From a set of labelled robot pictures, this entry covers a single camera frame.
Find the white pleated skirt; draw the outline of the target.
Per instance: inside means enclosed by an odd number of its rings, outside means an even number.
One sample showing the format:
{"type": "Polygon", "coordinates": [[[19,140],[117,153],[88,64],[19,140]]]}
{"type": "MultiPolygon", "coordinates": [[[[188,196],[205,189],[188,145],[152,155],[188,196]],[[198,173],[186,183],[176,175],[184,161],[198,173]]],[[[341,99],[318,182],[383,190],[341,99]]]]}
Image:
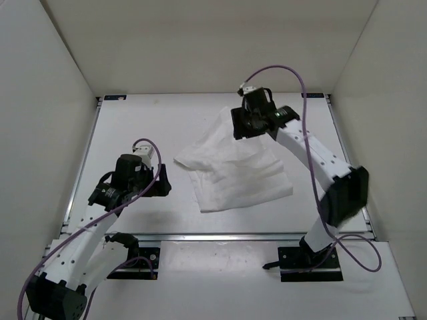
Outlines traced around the white pleated skirt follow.
{"type": "Polygon", "coordinates": [[[229,107],[174,161],[188,172],[202,213],[251,207],[293,194],[282,160],[260,138],[235,140],[229,107]]]}

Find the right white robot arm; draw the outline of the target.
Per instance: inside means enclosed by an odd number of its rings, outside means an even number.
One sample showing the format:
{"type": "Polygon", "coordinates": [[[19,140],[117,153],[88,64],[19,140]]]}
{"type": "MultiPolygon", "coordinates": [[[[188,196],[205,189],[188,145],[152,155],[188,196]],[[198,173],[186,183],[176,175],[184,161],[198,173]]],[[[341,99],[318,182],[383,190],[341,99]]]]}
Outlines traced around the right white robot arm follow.
{"type": "Polygon", "coordinates": [[[314,184],[324,191],[319,218],[300,240],[300,261],[314,267],[342,225],[366,206],[368,171],[341,160],[305,131],[300,116],[291,107],[276,107],[270,89],[246,87],[239,89],[238,95],[242,104],[231,111],[234,138],[268,134],[314,172],[314,184]]]}

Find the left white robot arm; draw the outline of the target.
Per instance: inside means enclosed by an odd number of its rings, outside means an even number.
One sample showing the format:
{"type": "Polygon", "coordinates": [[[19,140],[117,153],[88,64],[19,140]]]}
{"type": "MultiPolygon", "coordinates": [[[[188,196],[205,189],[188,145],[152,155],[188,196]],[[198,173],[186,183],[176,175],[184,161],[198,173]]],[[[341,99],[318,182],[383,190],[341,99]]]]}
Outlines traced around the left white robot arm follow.
{"type": "Polygon", "coordinates": [[[28,300],[34,313],[48,319],[80,319],[97,286],[116,269],[144,263],[139,241],[129,233],[107,235],[122,211],[141,197],[165,197],[171,191],[166,166],[151,166],[145,153],[121,155],[115,169],[102,176],[88,204],[103,213],[86,213],[74,232],[52,248],[27,278],[19,299],[28,300]]]}

